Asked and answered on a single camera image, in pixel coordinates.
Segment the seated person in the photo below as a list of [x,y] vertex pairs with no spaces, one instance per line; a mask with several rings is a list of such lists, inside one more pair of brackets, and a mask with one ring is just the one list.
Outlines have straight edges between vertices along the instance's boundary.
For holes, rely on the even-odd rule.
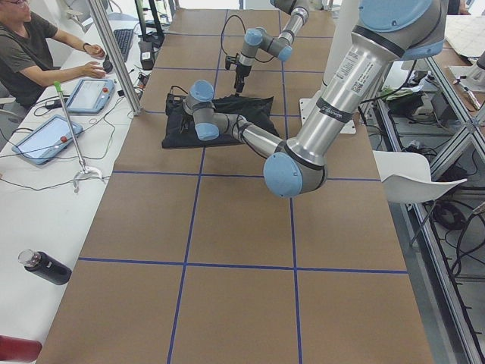
[[470,15],[465,0],[448,0],[448,15]]
[[0,0],[0,83],[27,109],[55,81],[106,75],[97,61],[66,70],[55,69],[46,38],[92,57],[105,56],[99,45],[89,45],[31,12],[29,0]]

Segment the keyboard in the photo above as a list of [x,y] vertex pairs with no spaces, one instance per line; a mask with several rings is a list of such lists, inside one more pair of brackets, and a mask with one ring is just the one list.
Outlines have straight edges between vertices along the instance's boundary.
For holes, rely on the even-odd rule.
[[120,47],[123,60],[126,62],[128,59],[128,53],[130,53],[131,42],[133,40],[133,29],[116,29],[113,33],[114,38]]

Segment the eyeglasses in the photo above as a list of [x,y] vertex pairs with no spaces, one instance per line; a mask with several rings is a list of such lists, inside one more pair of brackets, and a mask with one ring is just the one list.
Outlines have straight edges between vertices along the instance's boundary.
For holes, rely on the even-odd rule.
[[24,8],[25,5],[30,4],[30,0],[17,0],[15,2],[9,2],[10,4],[15,4],[17,6],[20,6],[21,8]]

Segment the white robotic arm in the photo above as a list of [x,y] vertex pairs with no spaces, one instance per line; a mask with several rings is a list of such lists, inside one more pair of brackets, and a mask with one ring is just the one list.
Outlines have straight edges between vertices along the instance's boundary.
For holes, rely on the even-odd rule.
[[308,0],[270,0],[271,4],[290,15],[290,19],[278,37],[270,36],[262,27],[246,31],[241,53],[235,57],[226,57],[226,69],[236,65],[236,94],[243,91],[244,79],[251,73],[259,49],[285,62],[292,54],[291,45],[296,34],[308,20]]
[[264,180],[281,197],[319,188],[327,178],[325,154],[384,66],[417,59],[443,47],[447,0],[361,0],[352,47],[317,100],[298,135],[282,140],[239,115],[214,113],[212,85],[197,81],[184,108],[201,140],[229,133],[267,158]]

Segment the black mouse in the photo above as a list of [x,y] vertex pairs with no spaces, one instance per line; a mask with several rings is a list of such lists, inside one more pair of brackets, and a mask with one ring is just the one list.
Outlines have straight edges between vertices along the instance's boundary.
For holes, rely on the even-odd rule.
[[109,74],[113,70],[113,64],[109,60],[109,56],[106,55],[105,60],[103,61],[103,69],[107,74]]

